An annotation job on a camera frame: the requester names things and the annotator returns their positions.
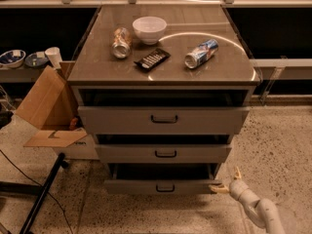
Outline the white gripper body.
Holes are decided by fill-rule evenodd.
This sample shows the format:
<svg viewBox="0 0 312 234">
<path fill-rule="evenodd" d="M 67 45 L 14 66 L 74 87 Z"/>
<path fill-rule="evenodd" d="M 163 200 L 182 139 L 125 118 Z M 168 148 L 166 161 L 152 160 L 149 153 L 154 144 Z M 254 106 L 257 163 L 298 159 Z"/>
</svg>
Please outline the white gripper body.
<svg viewBox="0 0 312 234">
<path fill-rule="evenodd" d="M 233 180 L 229 185 L 230 196 L 243 206 L 255 206 L 260 198 L 241 180 Z"/>
</svg>

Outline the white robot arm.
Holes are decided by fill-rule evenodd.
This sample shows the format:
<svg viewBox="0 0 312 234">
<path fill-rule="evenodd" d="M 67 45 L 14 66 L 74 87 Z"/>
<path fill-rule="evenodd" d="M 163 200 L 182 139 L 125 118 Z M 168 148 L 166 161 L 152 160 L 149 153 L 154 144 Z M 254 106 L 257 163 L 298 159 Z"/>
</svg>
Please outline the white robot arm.
<svg viewBox="0 0 312 234">
<path fill-rule="evenodd" d="M 239 202 L 250 221 L 264 229 L 266 234 L 286 234 L 276 205 L 267 198 L 257 196 L 242 180 L 238 167 L 235 168 L 234 178 L 228 186 L 210 185 L 210 189 L 214 193 L 229 194 Z"/>
</svg>

